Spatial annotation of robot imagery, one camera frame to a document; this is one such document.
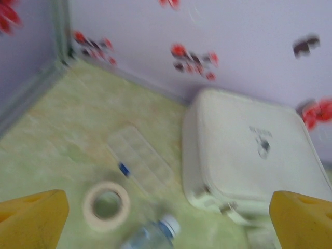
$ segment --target red flower decal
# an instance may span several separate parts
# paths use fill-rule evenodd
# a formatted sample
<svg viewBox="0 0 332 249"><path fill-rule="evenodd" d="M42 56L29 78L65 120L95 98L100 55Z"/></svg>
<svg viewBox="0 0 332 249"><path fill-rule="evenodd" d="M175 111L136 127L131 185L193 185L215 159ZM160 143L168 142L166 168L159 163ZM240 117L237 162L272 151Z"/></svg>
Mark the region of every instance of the red flower decal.
<svg viewBox="0 0 332 249"><path fill-rule="evenodd" d="M98 58L97 54L93 50L90 50L90 55L95 59Z"/></svg>
<svg viewBox="0 0 332 249"><path fill-rule="evenodd" d="M104 54L104 52L103 51L101 51L101 50L99 50L98 51L98 54L99 54L99 56L101 57L101 58L105 58L105 54Z"/></svg>
<svg viewBox="0 0 332 249"><path fill-rule="evenodd" d="M85 43L87 41L81 32L74 32L74 39L78 43Z"/></svg>
<svg viewBox="0 0 332 249"><path fill-rule="evenodd" d="M209 72L209 73L206 74L206 78L208 80L215 80L216 76L214 75L214 73Z"/></svg>
<svg viewBox="0 0 332 249"><path fill-rule="evenodd" d="M113 65L113 66L116 66L116 65L117 65L116 60L115 60L114 58L112 58L112 57L109 57L108 61L109 61L110 64Z"/></svg>
<svg viewBox="0 0 332 249"><path fill-rule="evenodd" d="M0 0L0 33L12 35L12 24L21 25L21 19L13 10L17 0Z"/></svg>
<svg viewBox="0 0 332 249"><path fill-rule="evenodd" d="M304 107L302 119L308 130L313 130L318 122L332 121L332 99L323 99Z"/></svg>
<svg viewBox="0 0 332 249"><path fill-rule="evenodd" d="M218 59L218 56L216 55L216 53L215 52L211 52L211 53L209 53L209 56L210 56L210 60L211 60L212 64L215 67L217 67L219 59Z"/></svg>
<svg viewBox="0 0 332 249"><path fill-rule="evenodd" d="M110 50L113 50L113 45L112 45L112 43L110 43L109 39L105 38L105 39L103 39L103 42L107 48L109 48Z"/></svg>
<svg viewBox="0 0 332 249"><path fill-rule="evenodd" d="M174 44L171 52L175 56L184 56L186 54L186 48L182 44Z"/></svg>
<svg viewBox="0 0 332 249"><path fill-rule="evenodd" d="M192 74L192 73L193 73L193 67L190 66L190 65L187 65L187 66L186 66L186 71L187 71L188 73Z"/></svg>
<svg viewBox="0 0 332 249"><path fill-rule="evenodd" d="M203 68L201 65L197 65L197 66L195 67L195 71L196 71L197 73L202 74L202 73L204 72L204 68Z"/></svg>
<svg viewBox="0 0 332 249"><path fill-rule="evenodd" d="M166 4L169 3L171 7L175 10L178 10L180 6L180 0L158 0L158 1L162 7L165 7Z"/></svg>

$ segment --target blue object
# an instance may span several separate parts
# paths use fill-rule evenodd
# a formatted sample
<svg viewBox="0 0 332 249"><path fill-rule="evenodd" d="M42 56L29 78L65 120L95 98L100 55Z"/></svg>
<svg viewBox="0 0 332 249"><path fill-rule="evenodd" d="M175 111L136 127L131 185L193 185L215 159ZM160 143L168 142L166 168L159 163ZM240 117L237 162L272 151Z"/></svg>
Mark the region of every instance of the blue object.
<svg viewBox="0 0 332 249"><path fill-rule="evenodd" d="M129 177L130 171L122 162L119 162L119 169L125 175L125 177Z"/></svg>
<svg viewBox="0 0 332 249"><path fill-rule="evenodd" d="M167 219L157 223L149 222L124 243L121 249L172 249L172 239L179 229L175 219L171 219L171 222Z"/></svg>

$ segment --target plastic water bottle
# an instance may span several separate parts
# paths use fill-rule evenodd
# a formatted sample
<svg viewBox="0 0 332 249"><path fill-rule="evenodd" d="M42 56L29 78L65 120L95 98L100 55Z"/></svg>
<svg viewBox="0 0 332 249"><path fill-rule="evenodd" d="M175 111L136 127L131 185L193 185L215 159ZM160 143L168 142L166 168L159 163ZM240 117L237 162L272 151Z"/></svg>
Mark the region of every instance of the plastic water bottle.
<svg viewBox="0 0 332 249"><path fill-rule="evenodd" d="M137 231L121 249L172 249L172 239L180 232L180 225L172 215L149 222Z"/></svg>

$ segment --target flower decal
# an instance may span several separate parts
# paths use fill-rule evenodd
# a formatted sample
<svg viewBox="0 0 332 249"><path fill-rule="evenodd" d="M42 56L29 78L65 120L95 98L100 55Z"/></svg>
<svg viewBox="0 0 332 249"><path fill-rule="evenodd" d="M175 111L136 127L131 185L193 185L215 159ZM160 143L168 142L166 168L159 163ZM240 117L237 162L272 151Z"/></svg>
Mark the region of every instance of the flower decal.
<svg viewBox="0 0 332 249"><path fill-rule="evenodd" d="M182 44L176 43L171 47L171 54L177 60L173 65L179 72L186 72L188 74L197 73L211 81L216 79L214 73L205 71L209 69L209 65L211 64L218 67L219 59L215 52L200 56L194 52L187 51Z"/></svg>
<svg viewBox="0 0 332 249"><path fill-rule="evenodd" d="M20 26L21 19L13 10L18 0L0 0L0 34L12 35L12 27Z"/></svg>
<svg viewBox="0 0 332 249"><path fill-rule="evenodd" d="M174 56L184 56L186 54L186 48L182 44L174 44L171 48L171 53Z"/></svg>
<svg viewBox="0 0 332 249"><path fill-rule="evenodd" d="M209 73L206 74L206 78L208 80L215 80L216 76L214 75L214 73L209 72Z"/></svg>
<svg viewBox="0 0 332 249"><path fill-rule="evenodd" d="M322 99L305 106L302 110L302 119L308 130L313 130L319 122L332 121L332 98Z"/></svg>
<svg viewBox="0 0 332 249"><path fill-rule="evenodd" d="M162 7L166 7L169 4L173 9L178 10L180 6L180 0L158 0Z"/></svg>
<svg viewBox="0 0 332 249"><path fill-rule="evenodd" d="M104 38L100 41L94 41L86 38L81 32L73 32L74 40L81 46L82 54L94 59L107 62L112 66L116 66L116 60L110 56L110 51L114 52L112 43Z"/></svg>

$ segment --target bottle cap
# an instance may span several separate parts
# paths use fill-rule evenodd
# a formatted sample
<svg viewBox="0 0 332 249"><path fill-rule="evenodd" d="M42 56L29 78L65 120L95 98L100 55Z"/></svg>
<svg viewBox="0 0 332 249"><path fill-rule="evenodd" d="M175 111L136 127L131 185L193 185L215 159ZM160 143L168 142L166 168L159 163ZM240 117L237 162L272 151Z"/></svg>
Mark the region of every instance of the bottle cap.
<svg viewBox="0 0 332 249"><path fill-rule="evenodd" d="M177 220L174 218L173 215L170 214L165 215L160 222L165 224L165 226L171 232L173 238L180 233L181 229L180 224L177 222Z"/></svg>

